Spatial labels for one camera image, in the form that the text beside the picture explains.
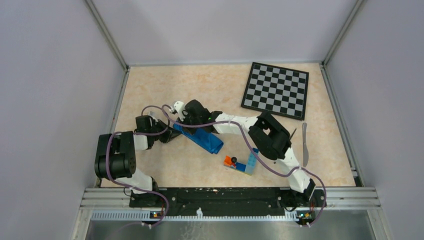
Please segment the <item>blue towel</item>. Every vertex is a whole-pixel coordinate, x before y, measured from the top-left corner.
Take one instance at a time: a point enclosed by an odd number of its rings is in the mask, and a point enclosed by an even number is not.
[[[201,128],[198,128],[193,135],[190,135],[190,133],[183,131],[183,127],[180,125],[174,123],[172,127],[175,130],[180,131],[184,136],[191,139],[193,142],[211,154],[217,154],[224,146],[224,143],[221,141],[221,139],[212,133],[205,132],[205,130]]]

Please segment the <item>white wall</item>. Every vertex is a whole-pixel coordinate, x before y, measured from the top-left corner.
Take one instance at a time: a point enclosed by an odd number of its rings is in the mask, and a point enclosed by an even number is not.
[[[394,239],[423,239],[424,1],[372,0],[329,64],[365,183]]]
[[[0,239],[69,239],[123,70],[82,0],[0,2]]]
[[[355,0],[95,0],[130,65],[322,61]]]

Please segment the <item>silver knife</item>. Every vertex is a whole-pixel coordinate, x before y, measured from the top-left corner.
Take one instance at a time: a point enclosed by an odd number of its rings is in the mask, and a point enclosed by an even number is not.
[[[309,152],[308,147],[306,146],[306,127],[308,124],[304,122],[302,124],[302,141],[303,141],[303,166],[306,167],[308,165],[309,160]]]

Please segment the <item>checkerboard pattern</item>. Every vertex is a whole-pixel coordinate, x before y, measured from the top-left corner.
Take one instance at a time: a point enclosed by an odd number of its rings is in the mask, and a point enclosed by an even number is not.
[[[304,120],[309,73],[254,62],[241,106]]]

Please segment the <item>marble tabletop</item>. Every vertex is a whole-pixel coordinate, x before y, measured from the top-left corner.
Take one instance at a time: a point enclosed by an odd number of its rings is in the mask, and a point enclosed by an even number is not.
[[[318,63],[273,64],[309,72],[305,122],[307,122],[307,168],[326,186],[355,186],[327,89]],[[259,111],[242,108],[241,101],[251,64],[174,65],[131,67],[116,131],[133,131],[135,117],[147,105],[171,105],[175,101],[196,99],[209,111],[223,111],[236,116],[258,116]],[[159,110],[155,117],[165,121]],[[302,123],[283,116],[275,118],[289,131],[297,159],[302,162]],[[137,167],[152,176],[160,187],[287,187],[288,181],[257,163],[253,175],[223,166],[225,156],[235,156],[242,163],[249,156],[240,135],[221,134],[224,146],[210,154],[181,135],[169,143],[155,142],[153,148],[136,153]],[[262,157],[267,165],[280,171],[278,164]],[[103,180],[102,187],[114,184]]]

